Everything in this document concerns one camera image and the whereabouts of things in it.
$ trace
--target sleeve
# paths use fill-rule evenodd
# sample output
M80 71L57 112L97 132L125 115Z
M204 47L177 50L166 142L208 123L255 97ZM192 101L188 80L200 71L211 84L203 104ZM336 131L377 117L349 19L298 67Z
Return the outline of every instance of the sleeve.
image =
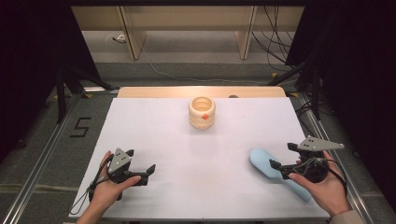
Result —
M330 224L364 224L364 222L356 211L351 210L332 217Z

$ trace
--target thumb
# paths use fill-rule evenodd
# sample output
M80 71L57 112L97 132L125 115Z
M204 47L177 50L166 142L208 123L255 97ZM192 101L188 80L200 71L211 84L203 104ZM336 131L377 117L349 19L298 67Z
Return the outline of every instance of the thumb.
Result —
M131 187L131 186L135 185L137 182L139 182L139 180L141 178L142 177L140 175L132 176L132 177L128 178L127 180L125 180L124 182L119 183L118 186L122 190L128 189L129 187Z
M307 189L308 191L311 191L313 187L315 186L314 183L311 181L307 180L303 175L297 175L295 173L289 174L289 178L294 181L296 184L300 185L301 187Z

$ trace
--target wrist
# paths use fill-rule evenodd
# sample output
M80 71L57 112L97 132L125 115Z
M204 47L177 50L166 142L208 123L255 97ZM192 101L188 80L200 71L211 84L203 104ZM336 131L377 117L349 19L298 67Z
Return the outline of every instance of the wrist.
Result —
M350 207L347 204L337 204L338 206L334 207L333 209L329 209L329 215L331 217L340 215L342 213L350 211Z

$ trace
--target wooden cabinet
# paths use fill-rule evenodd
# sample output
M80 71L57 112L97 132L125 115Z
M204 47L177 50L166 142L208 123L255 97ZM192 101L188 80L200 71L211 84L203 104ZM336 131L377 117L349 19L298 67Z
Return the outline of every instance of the wooden cabinet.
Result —
M304 7L245 6L72 9L81 30L122 30L133 60L139 57L146 31L235 31L240 57L246 59L252 31L272 31L277 17L278 31L294 32L304 11Z

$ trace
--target gray floor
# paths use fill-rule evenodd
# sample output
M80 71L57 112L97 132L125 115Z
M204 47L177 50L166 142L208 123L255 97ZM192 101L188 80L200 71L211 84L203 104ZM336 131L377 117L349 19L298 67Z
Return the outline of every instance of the gray floor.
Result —
M129 59L126 45L111 40L112 36L118 37L120 34L120 32L84 32L102 79L116 86L254 86L271 80L271 74L274 72L283 73L268 65L267 54L254 40L251 41L248 59L240 60L234 35L230 32L148 33L144 43L145 50L136 61ZM285 43L290 42L288 35L282 34L281 37ZM261 35L260 39L264 42L265 38ZM277 55L282 55L279 46L273 44L272 50ZM277 68L288 69L274 58L270 58L269 61ZM293 91L293 80L294 78L283 85L286 91ZM91 83L84 82L84 85L90 86ZM41 153L47 148L52 132L58 127L56 126L57 104L54 95L55 93L48 99L49 108L41 111L30 132L25 136L27 147L12 150L0 164L1 218L7 214L21 186L25 184L31 171L35 169L36 162L40 160ZM75 222L67 217L68 209L76 197L80 181L105 121L106 112L114 97L117 95L112 92L98 92L89 97L68 98L70 113L67 122L64 123L61 134L49 154L49 159L44 164L33 194L22 208L19 223ZM304 101L302 97L290 99L296 109ZM329 107L323 107L320 110L321 124L328 137L346 145L346 150L338 155L348 172L350 182L357 188L359 196L367 207L372 223L396 223L395 213L386 199L361 161L352 155L353 146L337 117L332 114ZM304 132L309 134L313 132L314 127L307 115L305 113L302 116L302 127ZM74 129L79 118L91 118L82 123L90 129L85 137L70 137L73 134L81 134L81 130ZM104 220L101 223L121 222ZM268 220L263 223L313 224L324 223L324 220Z

